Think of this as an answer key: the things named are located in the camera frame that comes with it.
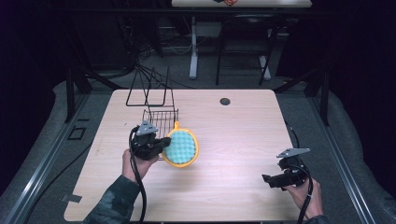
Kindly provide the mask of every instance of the person's hand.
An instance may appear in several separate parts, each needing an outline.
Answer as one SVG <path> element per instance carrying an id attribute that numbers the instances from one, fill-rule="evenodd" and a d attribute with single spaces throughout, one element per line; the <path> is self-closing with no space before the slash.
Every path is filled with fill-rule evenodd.
<path id="1" fill-rule="evenodd" d="M 311 217 L 323 215 L 320 184 L 315 179 L 312 179 L 312 182 L 313 182 L 314 190 L 312 191 L 311 202 L 309 203 L 305 211 L 305 217 L 307 219 Z M 300 209 L 303 207 L 306 195 L 308 194 L 308 184 L 309 184 L 309 180 L 306 179 L 305 182 L 299 187 L 294 187 L 294 186 L 283 187 L 290 193 L 294 202 Z"/>
<path id="2" fill-rule="evenodd" d="M 134 170 L 131 167 L 130 159 L 131 152 L 129 151 L 129 149 L 125 149 L 122 155 L 122 175 L 137 184 L 136 178 L 134 176 Z M 135 157 L 135 160 L 137 165 L 137 171 L 139 172 L 140 177 L 143 179 L 143 177 L 145 177 L 146 173 L 148 172 L 149 167 L 158 160 L 158 156 L 149 161 L 143 161 L 137 157 Z"/>

